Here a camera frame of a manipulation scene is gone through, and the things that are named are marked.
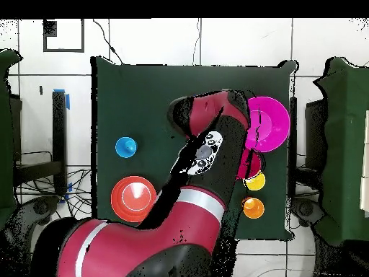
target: black metal stand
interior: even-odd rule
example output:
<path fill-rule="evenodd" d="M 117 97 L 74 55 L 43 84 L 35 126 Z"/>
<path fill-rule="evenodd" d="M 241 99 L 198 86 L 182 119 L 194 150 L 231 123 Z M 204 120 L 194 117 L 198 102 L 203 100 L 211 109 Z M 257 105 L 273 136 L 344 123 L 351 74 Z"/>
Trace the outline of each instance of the black metal stand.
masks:
<path fill-rule="evenodd" d="M 12 95 L 11 104 L 18 105 L 19 96 Z M 12 107 L 12 110 L 20 112 L 21 108 Z M 20 114 L 13 114 L 14 161 L 18 160 L 20 153 Z M 66 98 L 63 92 L 53 92 L 53 161 L 39 164 L 21 165 L 14 167 L 13 186 L 37 180 L 41 177 L 54 176 L 55 193 L 62 196 L 67 190 L 66 177 Z"/>

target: blue cup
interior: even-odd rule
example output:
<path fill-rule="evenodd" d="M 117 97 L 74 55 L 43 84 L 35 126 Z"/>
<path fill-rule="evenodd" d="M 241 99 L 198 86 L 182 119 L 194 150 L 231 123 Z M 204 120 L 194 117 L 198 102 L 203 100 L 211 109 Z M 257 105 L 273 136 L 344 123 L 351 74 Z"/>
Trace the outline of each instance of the blue cup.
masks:
<path fill-rule="evenodd" d="M 130 137 L 122 137 L 115 144 L 115 151 L 120 157 L 132 157 L 137 150 L 137 143 Z"/>

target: white stripe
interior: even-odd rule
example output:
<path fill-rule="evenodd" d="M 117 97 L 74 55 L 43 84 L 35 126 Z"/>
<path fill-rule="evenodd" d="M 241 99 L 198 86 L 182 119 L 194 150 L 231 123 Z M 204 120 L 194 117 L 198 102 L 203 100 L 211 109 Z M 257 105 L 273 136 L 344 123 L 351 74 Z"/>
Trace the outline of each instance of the white stripe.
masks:
<path fill-rule="evenodd" d="M 76 277 L 82 277 L 82 265 L 84 263 L 84 256 L 86 255 L 86 250 L 91 244 L 92 240 L 96 237 L 100 230 L 107 226 L 107 222 L 101 223 L 97 225 L 92 232 L 89 233 L 87 238 L 84 240 L 84 243 L 79 250 L 77 261 L 76 261 Z"/>
<path fill-rule="evenodd" d="M 179 194 L 177 201 L 191 203 L 204 208 L 214 215 L 219 223 L 222 222 L 224 214 L 223 205 L 207 193 L 194 189 L 181 189 L 181 193 Z"/>

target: red plate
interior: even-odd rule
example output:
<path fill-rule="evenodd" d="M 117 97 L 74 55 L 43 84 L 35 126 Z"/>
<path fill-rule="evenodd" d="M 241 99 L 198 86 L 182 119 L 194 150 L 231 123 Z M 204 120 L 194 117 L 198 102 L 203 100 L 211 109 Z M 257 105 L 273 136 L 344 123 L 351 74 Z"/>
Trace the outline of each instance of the red plate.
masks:
<path fill-rule="evenodd" d="M 141 222 L 150 212 L 156 199 L 153 185 L 140 176 L 120 180 L 112 190 L 112 210 L 122 220 Z"/>

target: green board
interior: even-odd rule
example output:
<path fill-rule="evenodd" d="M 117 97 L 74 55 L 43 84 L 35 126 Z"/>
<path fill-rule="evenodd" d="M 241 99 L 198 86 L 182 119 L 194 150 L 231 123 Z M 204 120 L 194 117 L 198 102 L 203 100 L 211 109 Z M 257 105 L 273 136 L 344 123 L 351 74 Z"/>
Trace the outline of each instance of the green board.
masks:
<path fill-rule="evenodd" d="M 115 184 L 129 175 L 140 175 L 157 192 L 166 182 L 185 139 L 169 125 L 166 112 L 178 97 L 219 89 L 250 90 L 256 96 L 273 97 L 288 109 L 290 75 L 294 61 L 276 67 L 227 66 L 131 66 L 97 61 L 97 216 L 121 221 L 110 205 Z M 129 159 L 115 152 L 123 136 L 135 139 L 138 150 Z M 241 216 L 238 239 L 291 239 L 285 230 L 287 141 L 266 153 L 267 183 L 252 193 L 265 205 L 257 220 Z M 241 207 L 246 188 L 236 182 L 230 209 Z"/>
<path fill-rule="evenodd" d="M 326 65 L 325 75 L 315 83 L 328 101 L 324 129 L 328 151 L 322 175 L 327 215 L 315 230 L 338 246 L 348 239 L 369 241 L 369 219 L 360 209 L 369 69 L 354 67 L 343 58 L 330 59 Z"/>

